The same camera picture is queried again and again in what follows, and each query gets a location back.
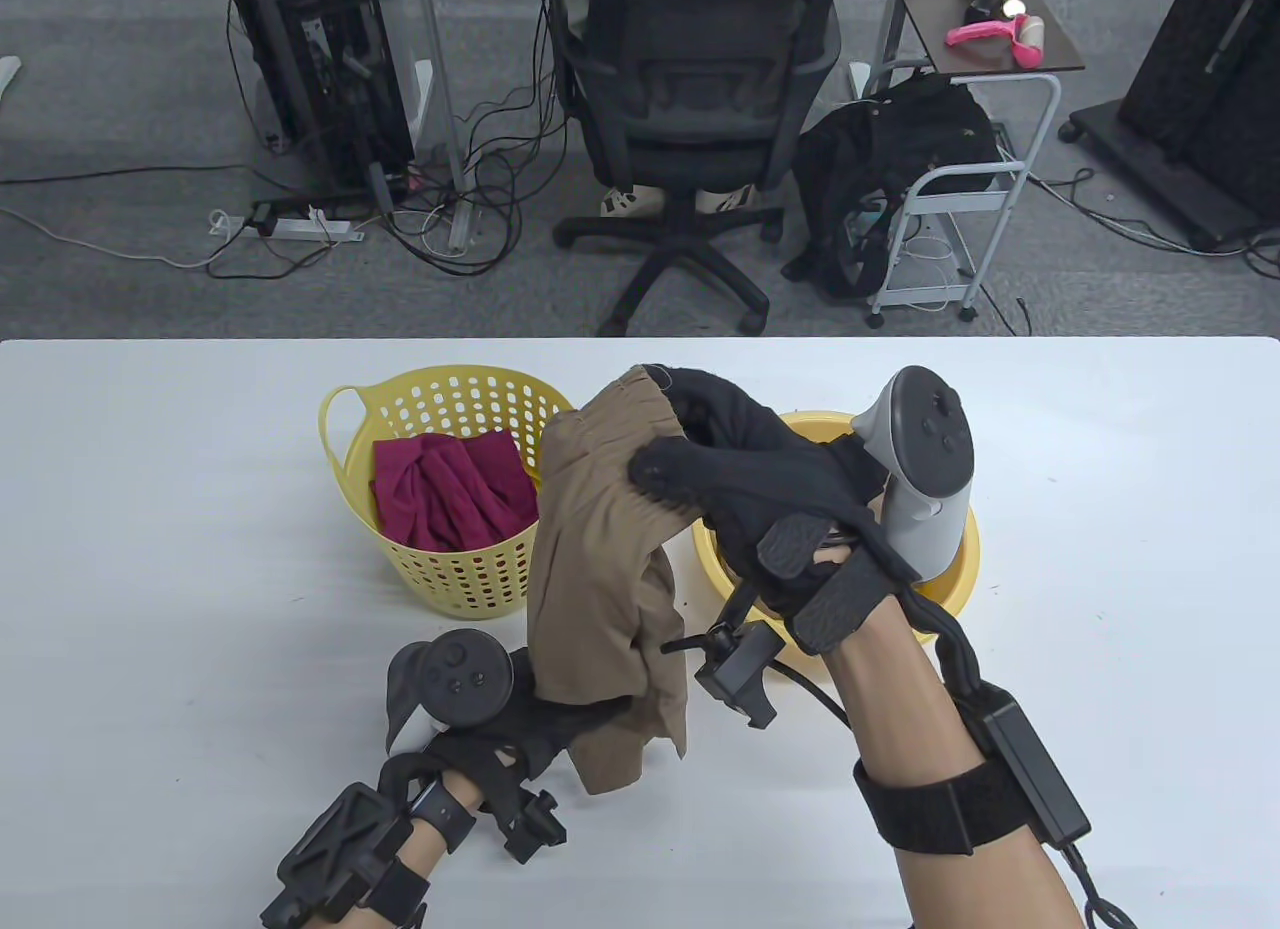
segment cabinet caster wheel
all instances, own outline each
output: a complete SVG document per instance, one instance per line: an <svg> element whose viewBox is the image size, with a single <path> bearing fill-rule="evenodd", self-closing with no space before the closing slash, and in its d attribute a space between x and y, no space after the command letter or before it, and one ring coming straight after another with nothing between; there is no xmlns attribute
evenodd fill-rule
<svg viewBox="0 0 1280 929"><path fill-rule="evenodd" d="M1065 120L1065 123L1057 128L1059 141L1065 142L1068 146L1079 142L1083 137L1084 131L1070 119Z"/></svg>
<svg viewBox="0 0 1280 929"><path fill-rule="evenodd" d="M778 244L782 242L782 220L765 221L760 226L760 242L765 244Z"/></svg>
<svg viewBox="0 0 1280 929"><path fill-rule="evenodd" d="M614 319L613 316L604 320L604 324L595 333L600 339L621 339L626 334L627 321L625 319Z"/></svg>
<svg viewBox="0 0 1280 929"><path fill-rule="evenodd" d="M764 335L764 326L769 317L760 312L748 312L737 322L737 331L742 335Z"/></svg>

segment gray carpet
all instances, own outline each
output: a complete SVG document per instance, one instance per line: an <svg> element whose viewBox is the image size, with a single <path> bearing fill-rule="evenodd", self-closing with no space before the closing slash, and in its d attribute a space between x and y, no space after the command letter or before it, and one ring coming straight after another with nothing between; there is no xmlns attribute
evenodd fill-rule
<svg viewBox="0 0 1280 929"><path fill-rule="evenodd" d="M1121 96L1171 3L1050 1L1089 64L1085 73L1064 78L1062 111ZM458 110L529 82L536 0L439 4ZM847 58L872 49L882 4L838 0ZM248 161L253 146L223 42L224 6L225 0L0 0L0 55L17 52L24 63L0 102L0 178ZM822 106L846 97L841 67ZM1015 141L1027 143L1032 106L1025 97L1006 90L986 101ZM527 124L493 123L486 128L498 133ZM1082 165L1093 165L1088 152L1051 139L1038 170L1062 178ZM0 188L0 206L92 243L192 261L216 248L207 234L210 211L243 212L250 192L244 173L132 177ZM593 211L599 196L575 136L563 170L526 206L516 253L474 280L439 275L371 232L364 244L339 248L287 280L214 283L198 273L56 244L0 216L0 338L589 334L639 257L602 244L561 252L549 229L564 215ZM774 198L794 210L780 247L765 247L751 233L721 241L772 298L769 333L868 334L859 308L831 308L810 289L781 279L778 269L803 244L804 230L794 188ZM1105 171L1084 198L1110 212L1162 221ZM475 252L492 243L498 221L485 216L481 229ZM980 238L980 228L974 237ZM234 244L223 265L239 273L282 266L250 241ZM1016 297L1027 301L1037 334L1280 334L1280 285L1238 260L1128 244L1039 192L1024 197L988 284L1019 333ZM698 276L671 273L636 316L632 334L731 334L740 312ZM991 306L983 302L979 314L965 325L954 308L892 308L882 331L1005 331Z"/></svg>

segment metal cart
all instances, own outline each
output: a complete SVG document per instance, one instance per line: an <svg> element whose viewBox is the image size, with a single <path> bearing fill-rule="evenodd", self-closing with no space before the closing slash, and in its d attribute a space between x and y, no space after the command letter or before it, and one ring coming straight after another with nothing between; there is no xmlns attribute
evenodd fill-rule
<svg viewBox="0 0 1280 929"><path fill-rule="evenodd" d="M897 69L931 68L927 59L918 60L891 60L870 70L865 84L887 84ZM855 81L854 93L860 97L861 86ZM867 325L879 329L884 325L884 316L881 312L886 306L911 306L915 308L934 307L934 311L946 308L952 302L960 303L959 316L965 322L972 322L977 315L974 311L974 298L977 298L982 283L991 269L991 261L1000 248L1000 239L1009 225L1009 218L1018 205L1023 187L1032 165L1036 163L1039 148L1044 142L1050 125L1057 111L1062 97L1062 86L1056 74L1039 73L1038 70L1025 70L1025 73L1000 73L991 75L965 75L951 79L956 84L978 83L1032 83L1039 82L1048 88L1048 100L1041 111L1036 136L1024 157L1010 157L1001 163L968 164L955 166L941 166L920 177L908 191L901 211L892 221L892 238L890 241L890 264L884 276L884 283L876 296L868 299L870 312L867 315ZM947 193L942 196L924 196L922 191L933 179L956 175L996 175L991 186L983 192ZM973 252L965 242L960 228L956 225L956 212L1000 212L996 228L992 230L987 248L982 253L982 262L974 265ZM916 226L910 235L911 226ZM945 244L946 252L937 256L922 257L913 253L910 243L924 237L932 242ZM936 284L923 285L919 283L922 266L925 262L936 269L940 276Z"/></svg>

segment forearm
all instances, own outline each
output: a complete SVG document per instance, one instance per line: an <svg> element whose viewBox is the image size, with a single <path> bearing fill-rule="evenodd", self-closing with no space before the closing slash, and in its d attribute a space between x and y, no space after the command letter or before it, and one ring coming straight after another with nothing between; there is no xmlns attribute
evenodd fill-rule
<svg viewBox="0 0 1280 929"><path fill-rule="evenodd" d="M888 599L824 656L867 774L909 788L982 763L941 678ZM1066 885L1030 829L973 856L897 854L916 929L1079 929Z"/></svg>
<svg viewBox="0 0 1280 929"><path fill-rule="evenodd" d="M484 801L484 797L480 795L480 790L457 773L444 773L444 787L448 788L453 797L466 806L466 810L472 815ZM403 846L401 846L399 852L396 855L406 866L421 875L421 878L426 879L430 878L435 865L443 860L444 852L444 837L442 837L440 833L438 833L428 823L415 819L412 836ZM328 926L333 925L338 925L339 929L397 929L376 912L360 907L348 911L348 914L343 916L342 921L338 924L329 923L328 920L316 916L306 924L305 929L328 929Z"/></svg>

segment black bracket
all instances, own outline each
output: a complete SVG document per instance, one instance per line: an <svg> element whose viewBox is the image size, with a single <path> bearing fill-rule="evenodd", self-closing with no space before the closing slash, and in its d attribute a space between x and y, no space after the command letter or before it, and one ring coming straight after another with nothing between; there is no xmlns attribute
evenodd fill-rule
<svg viewBox="0 0 1280 929"><path fill-rule="evenodd" d="M767 622L746 622L754 603L755 590L741 582L705 635L667 642L662 651L703 650L707 662L694 674L698 685L745 715L753 729L763 729L778 715L764 694L764 669L786 642Z"/></svg>
<svg viewBox="0 0 1280 929"><path fill-rule="evenodd" d="M520 865L532 859L543 846L563 846L568 833L559 820L552 815L557 801L552 793L543 790L536 796L521 788L524 807L512 823L504 848Z"/></svg>
<svg viewBox="0 0 1280 929"><path fill-rule="evenodd" d="M284 891L262 912L266 929L301 929L314 915L338 923L378 885L413 824L388 797L352 783L275 870Z"/></svg>

